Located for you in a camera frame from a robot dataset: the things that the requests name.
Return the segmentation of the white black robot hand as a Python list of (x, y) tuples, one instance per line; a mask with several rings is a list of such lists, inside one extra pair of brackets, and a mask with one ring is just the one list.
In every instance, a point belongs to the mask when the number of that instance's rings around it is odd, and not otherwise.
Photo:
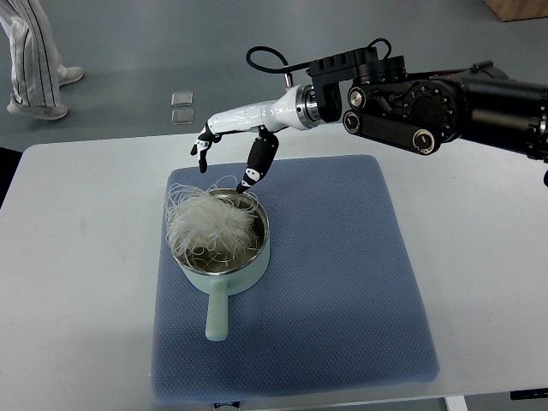
[(245, 105), (211, 116), (191, 149), (199, 157), (201, 173), (207, 171), (206, 154), (226, 134), (258, 133), (247, 158), (246, 169), (236, 192), (241, 194), (263, 180), (279, 147), (276, 132), (294, 128), (308, 130), (322, 120), (311, 86), (293, 86), (280, 99)]

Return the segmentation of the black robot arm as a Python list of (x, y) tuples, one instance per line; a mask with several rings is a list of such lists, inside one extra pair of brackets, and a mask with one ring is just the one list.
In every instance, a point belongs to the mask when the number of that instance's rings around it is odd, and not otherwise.
[(403, 57), (378, 57), (375, 43), (296, 65), (263, 50), (279, 58), (286, 77), (306, 70), (311, 119), (341, 121), (349, 134), (423, 156), (464, 139), (547, 160), (546, 86), (512, 80), (491, 61), (408, 73)]

